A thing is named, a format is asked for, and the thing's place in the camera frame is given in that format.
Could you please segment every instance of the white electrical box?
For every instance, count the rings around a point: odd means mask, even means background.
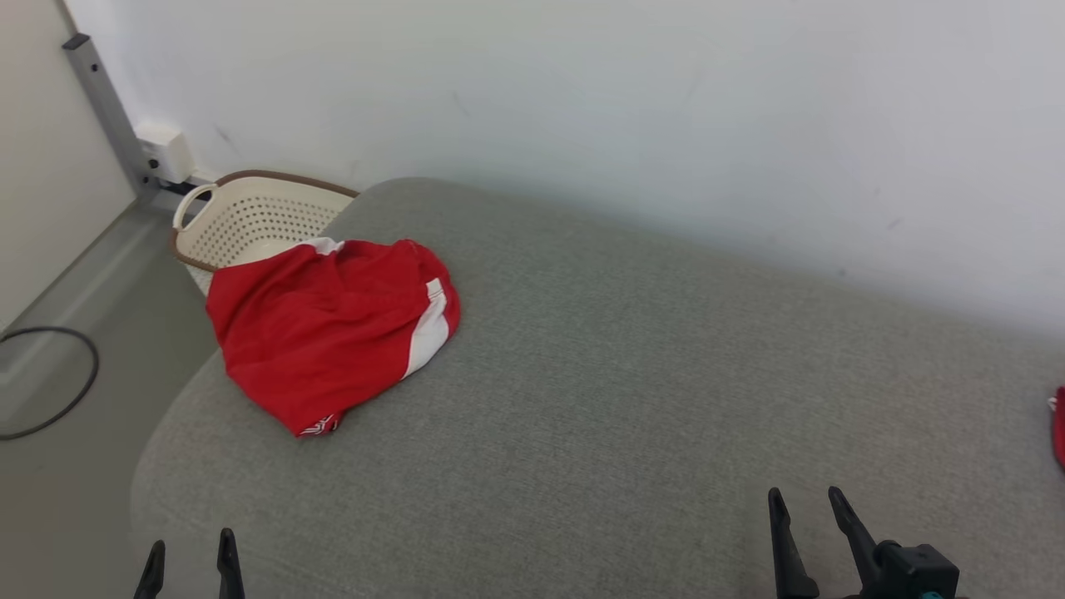
[[[154,123],[141,124],[135,131],[152,175],[173,183],[192,176],[193,157],[181,131]]]

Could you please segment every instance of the basket handle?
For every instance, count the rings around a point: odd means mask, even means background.
[[[200,185],[195,190],[186,193],[185,197],[181,198],[181,204],[179,204],[178,209],[174,211],[174,228],[177,231],[180,232],[185,230],[185,227],[182,224],[185,220],[185,211],[189,210],[190,206],[192,206],[193,200],[199,197],[201,194],[203,194],[203,192],[211,192],[211,195],[217,195],[218,185],[215,183],[208,183],[206,185]],[[200,216],[199,214],[194,216],[193,223],[195,223],[196,218],[199,218],[199,216]]]

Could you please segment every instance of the metal bracket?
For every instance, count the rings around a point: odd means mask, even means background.
[[[70,66],[115,150],[126,178],[136,193],[137,201],[150,201],[159,183],[151,174],[148,159],[141,150],[141,142],[122,110],[122,103],[111,84],[93,39],[84,33],[78,33],[63,45],[63,49],[66,50]]]

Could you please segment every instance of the gray fabric surface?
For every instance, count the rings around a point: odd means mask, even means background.
[[[171,597],[217,593],[224,525],[250,598],[772,597],[773,485],[832,597],[857,576],[830,484],[966,594],[1065,589],[1061,346],[440,181],[375,187],[327,233],[432,248],[459,331],[312,439],[215,355],[133,485]]]

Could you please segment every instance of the white plastic basket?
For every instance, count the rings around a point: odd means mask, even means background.
[[[211,199],[183,225],[194,199]],[[170,249],[207,295],[218,269],[276,256],[318,237],[359,192],[324,181],[242,171],[189,192],[174,213]]]

